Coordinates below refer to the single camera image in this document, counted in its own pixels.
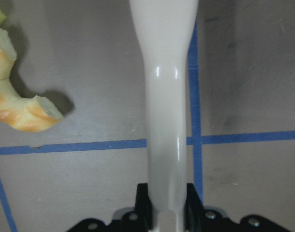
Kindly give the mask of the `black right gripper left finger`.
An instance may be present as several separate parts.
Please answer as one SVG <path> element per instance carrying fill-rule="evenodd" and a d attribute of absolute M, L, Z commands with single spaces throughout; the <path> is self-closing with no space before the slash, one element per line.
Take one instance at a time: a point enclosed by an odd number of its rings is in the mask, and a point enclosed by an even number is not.
<path fill-rule="evenodd" d="M 137 185 L 134 209 L 124 213 L 110 224 L 96 218 L 84 219 L 68 232 L 148 232 L 152 229 L 152 204 L 148 196 L 147 183 Z"/>

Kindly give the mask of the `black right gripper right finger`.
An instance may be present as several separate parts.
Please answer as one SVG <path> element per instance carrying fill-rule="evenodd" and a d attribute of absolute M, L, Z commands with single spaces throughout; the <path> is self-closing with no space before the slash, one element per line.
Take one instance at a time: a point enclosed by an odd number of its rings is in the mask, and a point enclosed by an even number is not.
<path fill-rule="evenodd" d="M 186 230 L 189 232 L 287 232 L 288 229 L 259 215 L 243 217 L 239 223 L 217 210 L 203 207 L 194 184 L 187 184 Z"/>

